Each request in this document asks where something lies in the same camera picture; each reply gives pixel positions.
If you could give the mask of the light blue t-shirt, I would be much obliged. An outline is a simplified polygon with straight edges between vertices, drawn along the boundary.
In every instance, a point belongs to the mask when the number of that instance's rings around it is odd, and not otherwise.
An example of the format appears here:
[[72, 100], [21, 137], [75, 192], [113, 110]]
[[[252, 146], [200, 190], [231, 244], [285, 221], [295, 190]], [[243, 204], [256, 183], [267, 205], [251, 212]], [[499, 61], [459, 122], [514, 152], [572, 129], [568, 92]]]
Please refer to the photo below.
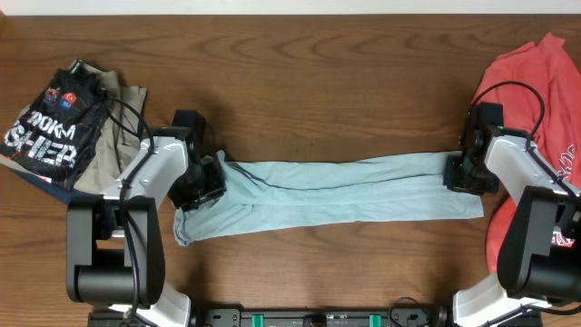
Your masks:
[[211, 238], [334, 223], [483, 216], [481, 199], [443, 184], [448, 153], [397, 154], [346, 163], [234, 162], [217, 153], [225, 193], [178, 209], [181, 246]]

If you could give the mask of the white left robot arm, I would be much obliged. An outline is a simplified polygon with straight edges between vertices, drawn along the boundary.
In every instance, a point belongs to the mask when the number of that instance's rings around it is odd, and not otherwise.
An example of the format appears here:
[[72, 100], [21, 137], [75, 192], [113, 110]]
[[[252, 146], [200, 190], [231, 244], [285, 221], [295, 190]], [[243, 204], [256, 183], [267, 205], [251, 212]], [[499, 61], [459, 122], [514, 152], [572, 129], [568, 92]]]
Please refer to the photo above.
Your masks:
[[120, 326], [199, 326], [192, 299], [165, 278], [158, 219], [166, 197], [184, 211], [225, 191], [216, 157], [197, 157], [192, 139], [154, 136], [121, 176], [97, 195], [77, 197], [66, 215], [66, 291], [105, 306]]

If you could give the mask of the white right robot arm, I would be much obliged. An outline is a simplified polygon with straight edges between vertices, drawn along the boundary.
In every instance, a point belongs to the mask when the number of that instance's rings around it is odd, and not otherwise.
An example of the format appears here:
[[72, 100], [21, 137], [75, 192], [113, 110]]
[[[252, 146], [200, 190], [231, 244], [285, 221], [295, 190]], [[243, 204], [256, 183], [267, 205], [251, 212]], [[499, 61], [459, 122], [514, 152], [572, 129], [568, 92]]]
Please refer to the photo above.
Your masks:
[[517, 209], [497, 268], [453, 297], [451, 326], [499, 326], [542, 312], [580, 312], [580, 191], [557, 174], [525, 132], [487, 127], [464, 133], [444, 184], [482, 195], [503, 184]]

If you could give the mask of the beige folded garment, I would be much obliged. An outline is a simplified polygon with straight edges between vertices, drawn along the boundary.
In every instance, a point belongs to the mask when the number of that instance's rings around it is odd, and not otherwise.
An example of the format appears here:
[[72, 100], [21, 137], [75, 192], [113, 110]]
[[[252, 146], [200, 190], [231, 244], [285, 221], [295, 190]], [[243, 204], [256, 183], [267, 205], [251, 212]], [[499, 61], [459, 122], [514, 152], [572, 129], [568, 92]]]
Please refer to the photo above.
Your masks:
[[[82, 66], [101, 71], [81, 60], [63, 70], [76, 70]], [[74, 184], [75, 190], [99, 193], [121, 175], [139, 151], [143, 126], [138, 115], [143, 109], [147, 90], [142, 86], [123, 86], [119, 77], [118, 83], [119, 93], [109, 95], [103, 105], [108, 119], [95, 146], [94, 158]]]

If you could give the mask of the red printed t-shirt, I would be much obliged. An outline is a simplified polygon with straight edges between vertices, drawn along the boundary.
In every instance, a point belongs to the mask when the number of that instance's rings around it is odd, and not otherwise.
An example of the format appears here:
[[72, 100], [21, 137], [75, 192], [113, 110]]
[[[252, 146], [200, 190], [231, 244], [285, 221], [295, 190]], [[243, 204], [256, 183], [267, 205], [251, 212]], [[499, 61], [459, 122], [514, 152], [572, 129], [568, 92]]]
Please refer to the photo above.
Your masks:
[[503, 54], [487, 68], [475, 97], [503, 105], [505, 126], [530, 132], [539, 116], [540, 104], [522, 86], [532, 86], [545, 103], [545, 114], [534, 135], [538, 151], [557, 173], [580, 186], [580, 73], [564, 49], [565, 40], [550, 33], [538, 43], [529, 42]]

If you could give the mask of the navy folded garment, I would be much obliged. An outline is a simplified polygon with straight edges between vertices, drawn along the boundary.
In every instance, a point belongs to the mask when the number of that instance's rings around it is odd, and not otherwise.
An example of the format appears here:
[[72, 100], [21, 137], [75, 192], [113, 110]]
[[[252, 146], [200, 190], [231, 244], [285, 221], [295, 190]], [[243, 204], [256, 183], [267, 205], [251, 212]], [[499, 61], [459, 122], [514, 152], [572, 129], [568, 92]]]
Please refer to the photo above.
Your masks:
[[79, 196], [89, 196], [89, 193], [81, 192], [75, 189], [72, 191], [66, 191], [30, 173], [23, 173], [14, 169], [10, 169], [10, 171], [63, 204], [69, 204], [73, 199]]

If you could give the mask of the black printed folded shirt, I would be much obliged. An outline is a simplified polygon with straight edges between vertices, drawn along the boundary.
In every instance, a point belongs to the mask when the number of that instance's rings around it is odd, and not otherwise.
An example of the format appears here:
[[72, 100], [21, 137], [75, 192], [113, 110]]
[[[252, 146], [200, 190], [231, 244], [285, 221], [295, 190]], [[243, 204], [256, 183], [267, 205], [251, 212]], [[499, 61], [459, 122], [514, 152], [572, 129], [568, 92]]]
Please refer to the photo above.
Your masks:
[[118, 93], [113, 71], [57, 70], [1, 139], [1, 164], [72, 190], [94, 158], [106, 98]]

